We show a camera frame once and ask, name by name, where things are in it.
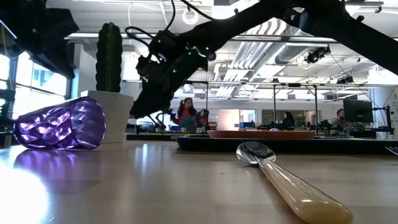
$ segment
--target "man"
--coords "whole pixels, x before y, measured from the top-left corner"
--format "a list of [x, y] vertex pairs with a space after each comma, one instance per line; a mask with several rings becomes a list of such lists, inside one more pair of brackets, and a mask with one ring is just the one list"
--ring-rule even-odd
[[347, 128], [349, 126], [349, 124], [344, 121], [344, 109], [339, 109], [337, 111], [337, 118], [333, 120], [332, 124], [342, 128]]

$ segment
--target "purple glass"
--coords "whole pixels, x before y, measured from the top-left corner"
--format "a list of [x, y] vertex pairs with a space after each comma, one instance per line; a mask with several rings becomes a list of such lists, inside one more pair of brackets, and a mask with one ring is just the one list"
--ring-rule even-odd
[[14, 135], [31, 149], [95, 149], [105, 131], [102, 107], [86, 96], [19, 116]]

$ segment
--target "potted cactus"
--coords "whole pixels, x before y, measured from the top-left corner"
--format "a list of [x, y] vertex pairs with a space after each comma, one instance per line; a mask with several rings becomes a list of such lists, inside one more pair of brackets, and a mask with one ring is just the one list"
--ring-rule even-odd
[[96, 91], [84, 91], [82, 96], [94, 98], [103, 108], [106, 134], [103, 143], [124, 142], [125, 130], [133, 98], [120, 94], [122, 36], [120, 28], [105, 23], [98, 34], [96, 53]]

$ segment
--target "white pot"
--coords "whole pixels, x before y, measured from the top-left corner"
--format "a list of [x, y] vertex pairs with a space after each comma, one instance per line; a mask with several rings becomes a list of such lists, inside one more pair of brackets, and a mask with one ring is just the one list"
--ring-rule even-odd
[[133, 97], [107, 91], [87, 90], [80, 93], [96, 100], [105, 114], [106, 134], [103, 143], [120, 143], [126, 140], [126, 125]]

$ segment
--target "person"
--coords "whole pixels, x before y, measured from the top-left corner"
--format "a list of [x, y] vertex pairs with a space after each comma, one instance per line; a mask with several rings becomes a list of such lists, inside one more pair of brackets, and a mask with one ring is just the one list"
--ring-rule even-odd
[[171, 117], [170, 119], [180, 128], [186, 128], [189, 133], [196, 132], [195, 116], [197, 111], [193, 107], [192, 98], [186, 98], [180, 102], [180, 107], [177, 111], [176, 117]]
[[285, 111], [285, 118], [282, 120], [282, 129], [283, 130], [294, 130], [295, 128], [295, 120], [293, 115], [289, 111]]
[[333, 120], [332, 124], [341, 128], [347, 128], [348, 123], [344, 121], [344, 109], [339, 109], [336, 114], [337, 118]]

